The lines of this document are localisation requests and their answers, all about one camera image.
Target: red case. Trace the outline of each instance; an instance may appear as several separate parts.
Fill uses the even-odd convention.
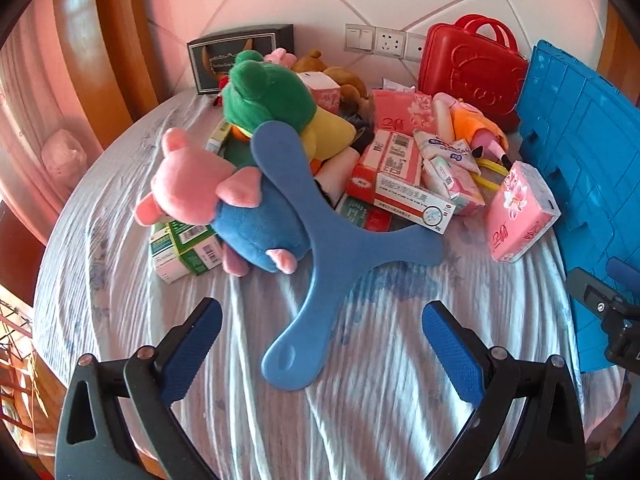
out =
[[[496,40],[478,34],[483,25],[491,25]],[[462,98],[510,132],[520,123],[515,107],[528,65],[505,24],[468,14],[453,25],[437,23],[430,28],[418,89],[431,96],[446,92]]]

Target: metal bolt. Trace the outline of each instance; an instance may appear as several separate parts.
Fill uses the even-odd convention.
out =
[[[91,354],[84,354],[84,355],[81,355],[80,358],[78,359],[78,364],[80,366],[88,366],[92,363],[93,360],[94,360],[94,356],[92,356]]]
[[[556,368],[562,368],[564,366],[564,359],[559,355],[551,356],[551,364]]]
[[[142,346],[136,352],[138,359],[151,359],[156,353],[156,349],[153,346]]]
[[[507,358],[507,351],[501,346],[494,346],[491,348],[491,356],[498,361],[504,361]]]

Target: pink plush toy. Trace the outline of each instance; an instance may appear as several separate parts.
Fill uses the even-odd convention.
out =
[[[228,160],[194,146],[179,128],[164,134],[162,151],[151,193],[136,205],[139,224],[153,225],[166,215],[211,224],[225,241],[223,269],[235,276],[249,271],[247,261],[269,272],[295,272],[310,242],[289,202],[258,168],[236,171]]]
[[[511,169],[511,161],[506,155],[509,143],[497,124],[487,119],[475,106],[458,101],[444,92],[434,95],[433,100],[443,101],[449,107],[456,139],[465,139],[474,156],[494,158],[507,170]]]
[[[275,65],[286,66],[287,68],[291,68],[294,63],[298,60],[296,56],[290,54],[283,48],[277,48],[270,54],[264,56],[264,60],[267,63],[273,63]]]

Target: curtain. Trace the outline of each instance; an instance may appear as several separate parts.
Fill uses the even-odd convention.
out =
[[[51,29],[49,7],[47,19],[51,23],[47,27]],[[42,0],[39,4],[34,0],[0,50],[0,195],[27,229],[46,244],[71,190],[47,172],[42,148],[60,128],[72,133],[74,128],[66,124],[47,77],[45,63],[57,61],[60,44],[51,41],[50,31],[43,37],[42,13],[36,15],[42,8]],[[90,142],[97,143],[90,134]],[[79,140],[87,144],[86,139]],[[95,149],[90,146],[86,151]]]

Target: blue plastic crate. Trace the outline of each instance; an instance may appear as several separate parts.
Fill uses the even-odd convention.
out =
[[[538,168],[562,211],[554,229],[566,270],[582,267],[621,290],[606,263],[616,256],[640,268],[640,110],[546,41],[533,50],[516,109],[522,158]],[[580,369],[610,366],[600,320],[576,301],[572,311]]]

